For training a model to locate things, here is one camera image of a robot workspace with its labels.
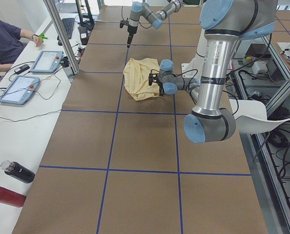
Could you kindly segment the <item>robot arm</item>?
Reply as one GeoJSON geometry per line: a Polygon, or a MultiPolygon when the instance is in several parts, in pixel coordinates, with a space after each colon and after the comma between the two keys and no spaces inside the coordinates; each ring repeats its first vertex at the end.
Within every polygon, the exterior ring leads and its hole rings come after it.
{"type": "Polygon", "coordinates": [[[146,2],[133,2],[130,10],[130,17],[120,22],[120,28],[123,28],[124,25],[127,25],[128,28],[127,31],[129,35],[127,39],[127,47],[129,48],[132,44],[141,17],[150,23],[153,28],[159,29],[163,21],[172,13],[178,12],[182,5],[182,0],[169,0],[168,5],[155,13],[146,2]]]}
{"type": "Polygon", "coordinates": [[[200,14],[207,40],[200,84],[192,78],[184,81],[160,70],[157,81],[166,94],[185,89],[196,102],[191,114],[184,118],[184,131],[191,142],[223,141],[234,134],[233,115],[219,106],[232,49],[238,40],[271,34],[276,7],[275,0],[206,1],[200,14]]]}

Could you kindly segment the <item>person's hand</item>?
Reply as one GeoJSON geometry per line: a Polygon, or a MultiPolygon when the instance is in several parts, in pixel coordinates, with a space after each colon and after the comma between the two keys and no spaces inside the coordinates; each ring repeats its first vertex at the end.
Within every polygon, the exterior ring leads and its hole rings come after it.
{"type": "Polygon", "coordinates": [[[41,46],[43,43],[43,40],[40,37],[35,36],[35,35],[33,35],[33,41],[34,41],[36,47],[41,46]]]}

